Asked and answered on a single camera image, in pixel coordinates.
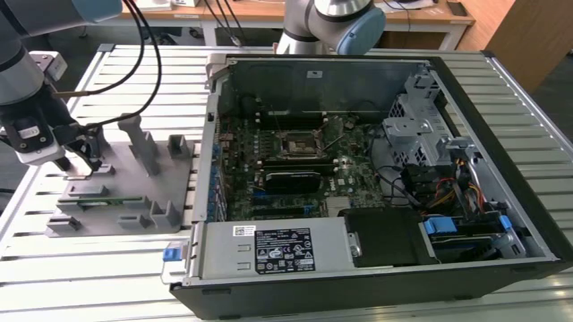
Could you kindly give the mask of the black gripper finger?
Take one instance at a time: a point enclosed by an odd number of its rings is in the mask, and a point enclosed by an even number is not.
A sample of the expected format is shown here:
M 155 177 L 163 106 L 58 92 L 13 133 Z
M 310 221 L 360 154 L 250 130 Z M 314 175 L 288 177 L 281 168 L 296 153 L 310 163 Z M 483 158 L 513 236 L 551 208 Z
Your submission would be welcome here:
M 65 147 L 66 151 L 77 154 L 81 149 L 78 143 L 78 135 L 81 134 L 79 126 L 58 126 L 54 128 L 54 135 L 58 143 Z M 73 169 L 73 163 L 69 157 L 62 157 L 55 161 L 57 166 L 65 172 Z
M 81 156 L 89 163 L 93 171 L 98 171 L 103 161 L 103 150 L 107 148 L 107 140 L 102 127 L 94 124 L 81 126 L 81 135 L 78 137 L 81 144 Z

